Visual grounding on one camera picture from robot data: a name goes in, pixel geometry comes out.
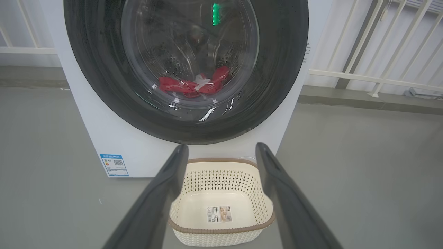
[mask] laundry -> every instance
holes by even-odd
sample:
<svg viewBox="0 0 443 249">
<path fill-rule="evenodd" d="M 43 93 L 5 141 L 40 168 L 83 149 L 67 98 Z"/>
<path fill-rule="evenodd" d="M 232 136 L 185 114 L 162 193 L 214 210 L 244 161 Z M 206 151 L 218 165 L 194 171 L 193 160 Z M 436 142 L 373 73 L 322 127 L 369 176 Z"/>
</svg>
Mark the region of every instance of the laundry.
<svg viewBox="0 0 443 249">
<path fill-rule="evenodd" d="M 223 81 L 229 75 L 229 68 L 222 66 L 217 68 L 212 74 L 212 78 L 208 79 L 201 73 L 195 76 L 194 82 L 185 80 L 176 80 L 168 77 L 160 77 L 159 88 L 162 91 L 183 93 L 186 97 L 193 98 L 205 94 L 215 94 L 223 88 Z"/>
</svg>

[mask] product label in basket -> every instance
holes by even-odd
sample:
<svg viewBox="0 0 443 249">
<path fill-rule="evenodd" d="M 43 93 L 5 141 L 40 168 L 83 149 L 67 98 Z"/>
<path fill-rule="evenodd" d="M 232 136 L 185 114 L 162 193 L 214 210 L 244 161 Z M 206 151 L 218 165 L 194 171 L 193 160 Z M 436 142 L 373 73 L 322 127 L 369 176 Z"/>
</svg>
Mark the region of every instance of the product label in basket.
<svg viewBox="0 0 443 249">
<path fill-rule="evenodd" d="M 211 206 L 206 208 L 208 223 L 231 222 L 231 207 Z"/>
</svg>

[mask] white washing machine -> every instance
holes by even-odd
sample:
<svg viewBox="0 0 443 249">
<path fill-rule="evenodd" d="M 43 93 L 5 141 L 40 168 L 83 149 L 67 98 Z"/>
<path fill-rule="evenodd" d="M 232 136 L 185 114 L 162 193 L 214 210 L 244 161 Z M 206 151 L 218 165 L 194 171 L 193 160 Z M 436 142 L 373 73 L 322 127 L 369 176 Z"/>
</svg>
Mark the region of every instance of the white washing machine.
<svg viewBox="0 0 443 249">
<path fill-rule="evenodd" d="M 179 143 L 276 153 L 331 2 L 41 0 L 108 177 L 154 177 Z"/>
</svg>

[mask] blue and white sticker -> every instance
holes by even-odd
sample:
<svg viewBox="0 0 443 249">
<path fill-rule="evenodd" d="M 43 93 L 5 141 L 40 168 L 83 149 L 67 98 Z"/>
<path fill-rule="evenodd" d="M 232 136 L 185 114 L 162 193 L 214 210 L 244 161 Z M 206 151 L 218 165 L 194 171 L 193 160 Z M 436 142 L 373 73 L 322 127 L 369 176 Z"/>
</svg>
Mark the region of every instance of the blue and white sticker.
<svg viewBox="0 0 443 249">
<path fill-rule="evenodd" d="M 109 176 L 129 176 L 121 155 L 100 154 Z"/>
</svg>

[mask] cream-colored basket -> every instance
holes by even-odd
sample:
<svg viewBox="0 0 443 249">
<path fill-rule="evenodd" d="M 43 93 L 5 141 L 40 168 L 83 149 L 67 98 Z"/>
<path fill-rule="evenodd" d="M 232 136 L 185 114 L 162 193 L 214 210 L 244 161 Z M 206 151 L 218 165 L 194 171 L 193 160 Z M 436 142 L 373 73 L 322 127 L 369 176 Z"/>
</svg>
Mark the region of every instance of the cream-colored basket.
<svg viewBox="0 0 443 249">
<path fill-rule="evenodd" d="M 240 159 L 189 160 L 169 225 L 190 246 L 225 246 L 254 240 L 275 219 L 256 164 Z"/>
</svg>

